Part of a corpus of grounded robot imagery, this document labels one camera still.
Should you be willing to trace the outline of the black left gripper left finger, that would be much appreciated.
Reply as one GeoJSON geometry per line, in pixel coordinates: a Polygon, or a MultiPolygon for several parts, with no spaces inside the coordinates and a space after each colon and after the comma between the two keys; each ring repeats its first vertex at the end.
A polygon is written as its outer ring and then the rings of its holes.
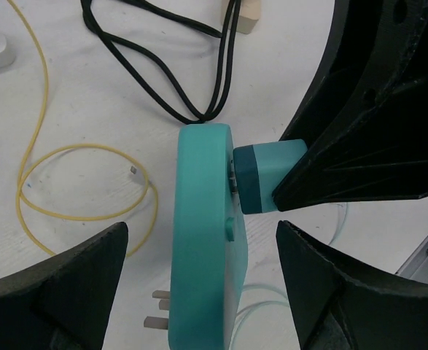
{"type": "Polygon", "coordinates": [[[0,349],[101,349],[128,245],[118,222],[0,279],[0,349]]]}

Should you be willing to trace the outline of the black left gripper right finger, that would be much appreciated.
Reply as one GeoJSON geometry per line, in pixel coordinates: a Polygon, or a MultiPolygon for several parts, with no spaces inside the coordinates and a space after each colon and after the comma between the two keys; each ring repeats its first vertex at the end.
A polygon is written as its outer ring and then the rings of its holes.
{"type": "Polygon", "coordinates": [[[288,221],[276,230],[301,349],[428,349],[428,284],[381,271],[288,221]]]}

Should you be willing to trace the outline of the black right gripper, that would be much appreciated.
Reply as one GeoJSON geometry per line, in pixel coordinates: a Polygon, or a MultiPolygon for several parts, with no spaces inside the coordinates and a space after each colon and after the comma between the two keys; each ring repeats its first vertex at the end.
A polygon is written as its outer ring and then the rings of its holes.
{"type": "Polygon", "coordinates": [[[279,211],[428,196],[428,1],[337,1],[316,74],[283,139],[312,146],[279,211]]]}

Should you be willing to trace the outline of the teal charger plug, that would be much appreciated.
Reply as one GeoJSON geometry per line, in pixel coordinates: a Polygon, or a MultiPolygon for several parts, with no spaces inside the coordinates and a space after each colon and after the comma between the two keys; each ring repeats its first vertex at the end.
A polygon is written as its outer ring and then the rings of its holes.
{"type": "Polygon", "coordinates": [[[276,211],[273,191],[307,150],[302,139],[235,148],[233,164],[242,212],[249,215],[276,211]]]}

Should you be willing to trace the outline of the teal triangular power socket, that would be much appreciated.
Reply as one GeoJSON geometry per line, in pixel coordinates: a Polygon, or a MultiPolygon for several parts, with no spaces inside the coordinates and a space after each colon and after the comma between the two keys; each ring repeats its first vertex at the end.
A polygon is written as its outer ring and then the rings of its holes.
{"type": "Polygon", "coordinates": [[[244,216],[233,193],[233,141],[225,124],[179,132],[171,285],[155,291],[170,349],[229,349],[248,265],[244,216]]]}

